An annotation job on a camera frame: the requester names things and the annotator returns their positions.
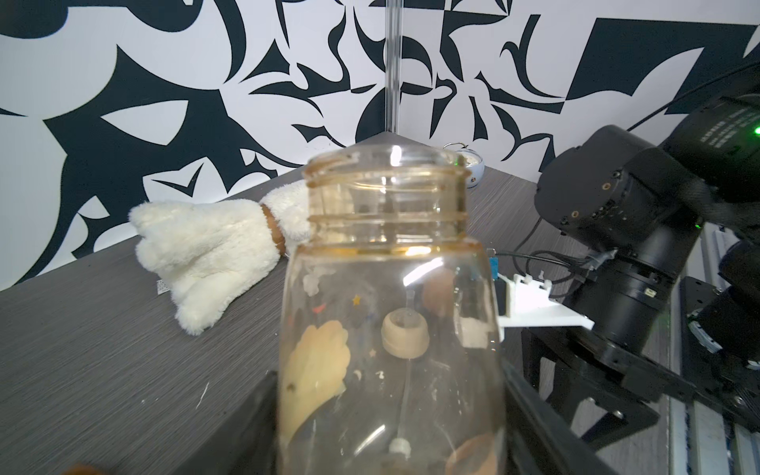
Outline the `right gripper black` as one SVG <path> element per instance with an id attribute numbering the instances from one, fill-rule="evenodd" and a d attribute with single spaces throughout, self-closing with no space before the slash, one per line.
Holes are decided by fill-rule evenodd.
<path id="1" fill-rule="evenodd" d="M 680 375 L 587 329 L 523 330 L 522 370 L 536 389 L 544 359 L 555 363 L 546 403 L 566 423 L 589 399 L 605 411 L 581 435 L 587 445 L 612 445 L 656 425 L 659 413 L 650 405 L 664 395 L 684 403 L 695 397 L 695 386 Z"/>

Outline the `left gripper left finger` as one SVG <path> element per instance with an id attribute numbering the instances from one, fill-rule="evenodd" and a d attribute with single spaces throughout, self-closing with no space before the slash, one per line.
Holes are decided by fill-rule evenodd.
<path id="1" fill-rule="evenodd" d="M 173 474 L 275 474 L 277 373 L 267 372 L 243 401 Z"/>

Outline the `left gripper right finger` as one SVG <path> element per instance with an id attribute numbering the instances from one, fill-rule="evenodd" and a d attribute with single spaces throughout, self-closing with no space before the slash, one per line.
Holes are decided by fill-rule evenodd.
<path id="1" fill-rule="evenodd" d="M 540 399 L 511 362 L 503 361 L 501 368 L 508 419 L 503 474 L 616 474 Z"/>

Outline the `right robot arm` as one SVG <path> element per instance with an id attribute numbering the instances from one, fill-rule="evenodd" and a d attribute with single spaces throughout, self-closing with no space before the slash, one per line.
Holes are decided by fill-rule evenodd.
<path id="1" fill-rule="evenodd" d="M 759 65 L 716 84 L 718 94 L 662 144 L 605 126 L 540 176 L 538 215 L 590 251 L 568 264 L 572 284 L 561 304 L 593 326 L 525 331 L 524 376 L 538 384 L 540 362 L 554 363 L 547 401 L 566 422 L 587 399 L 604 409 L 583 435 L 593 449 L 654 426 L 652 404 L 663 396 L 732 402 L 642 353 L 703 225 L 722 226 L 737 241 L 718 271 L 728 288 L 698 312 L 697 339 L 748 371 L 759 367 Z"/>

